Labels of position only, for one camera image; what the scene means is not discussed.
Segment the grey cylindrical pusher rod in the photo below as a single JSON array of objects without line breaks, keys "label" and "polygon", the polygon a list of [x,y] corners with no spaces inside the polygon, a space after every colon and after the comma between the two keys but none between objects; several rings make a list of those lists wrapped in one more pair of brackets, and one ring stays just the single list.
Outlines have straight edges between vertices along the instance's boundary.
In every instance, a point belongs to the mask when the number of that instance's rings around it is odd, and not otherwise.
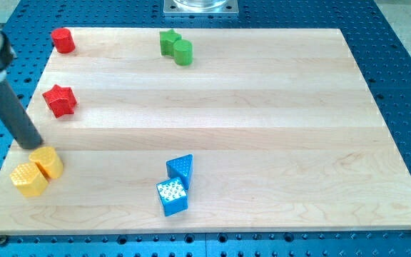
[{"label": "grey cylindrical pusher rod", "polygon": [[34,149],[42,144],[41,134],[7,81],[0,82],[0,120],[21,148]]}]

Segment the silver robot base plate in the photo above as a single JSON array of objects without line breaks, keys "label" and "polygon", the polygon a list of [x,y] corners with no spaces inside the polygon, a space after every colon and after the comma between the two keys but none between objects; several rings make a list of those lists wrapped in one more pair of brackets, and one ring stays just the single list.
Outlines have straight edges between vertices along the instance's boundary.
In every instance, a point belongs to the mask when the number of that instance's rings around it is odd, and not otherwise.
[{"label": "silver robot base plate", "polygon": [[238,0],[163,0],[165,16],[238,16]]}]

